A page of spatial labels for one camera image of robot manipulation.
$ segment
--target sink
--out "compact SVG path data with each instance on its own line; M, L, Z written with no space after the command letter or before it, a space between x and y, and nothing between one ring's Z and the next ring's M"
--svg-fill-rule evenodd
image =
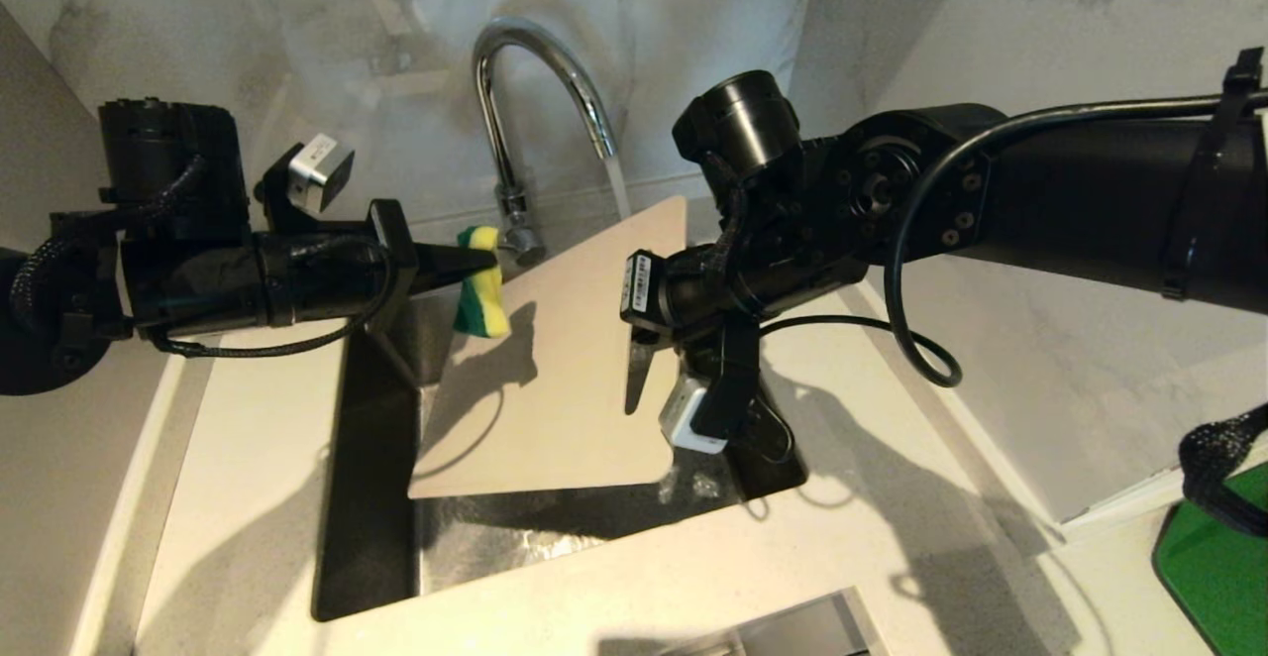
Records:
M692 220L708 218L713 208L705 209ZM349 339L317 560L317 620L554 560L805 482L796 456L773 464L730 447L719 456L675 449L670 472L649 485L408 500L418 416L426 420L456 306L455 289L435 292L412 299L387 336Z

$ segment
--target beige cutting board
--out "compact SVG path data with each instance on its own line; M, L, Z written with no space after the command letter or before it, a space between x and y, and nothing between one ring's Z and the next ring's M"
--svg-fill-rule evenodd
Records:
M511 334L458 335L422 420L410 497L656 482L673 454L658 415L677 374L659 351L625 415L630 327L619 305L634 250L686 245L672 198L503 287Z

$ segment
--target yellow green sponge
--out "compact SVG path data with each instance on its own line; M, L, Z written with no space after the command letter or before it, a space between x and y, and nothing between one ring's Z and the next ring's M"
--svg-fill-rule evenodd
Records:
M469 227L458 235L458 245L497 251L498 237L496 227ZM489 339L511 332L502 308L502 268L493 265L463 279L454 331Z

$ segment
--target green object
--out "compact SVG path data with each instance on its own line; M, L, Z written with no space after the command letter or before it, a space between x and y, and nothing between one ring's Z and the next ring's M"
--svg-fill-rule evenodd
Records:
M498 236L496 227L469 227L458 235L458 245L493 251ZM495 265L463 279L454 331L488 339L510 334L502 308L502 268Z
M1268 464L1227 485L1264 508ZM1268 541L1232 530L1184 501L1163 525L1154 571L1215 652L1268 653Z

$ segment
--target faucet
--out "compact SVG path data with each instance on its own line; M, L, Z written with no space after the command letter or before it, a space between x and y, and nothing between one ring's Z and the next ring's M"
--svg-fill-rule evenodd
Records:
M604 110L604 103L598 99L598 91L595 90L590 76L557 37L541 25L521 18L489 20L488 25L482 29L479 38L476 38L476 49L472 52L472 71L476 74L476 91L479 95L481 110L484 110L484 128L488 131L493 162L497 164L497 203L506 223L503 245L515 253L516 264L529 266L540 263L545 258L547 249L533 227L533 214L529 212L524 185L515 178L515 171L511 169L511 157L507 155L506 137L502 133L502 119L498 117L497 104L493 99L493 56L507 46L525 47L525 49L534 52L568 88L600 160L606 161L616 156L616 137L612 136L612 127L607 121L606 110Z

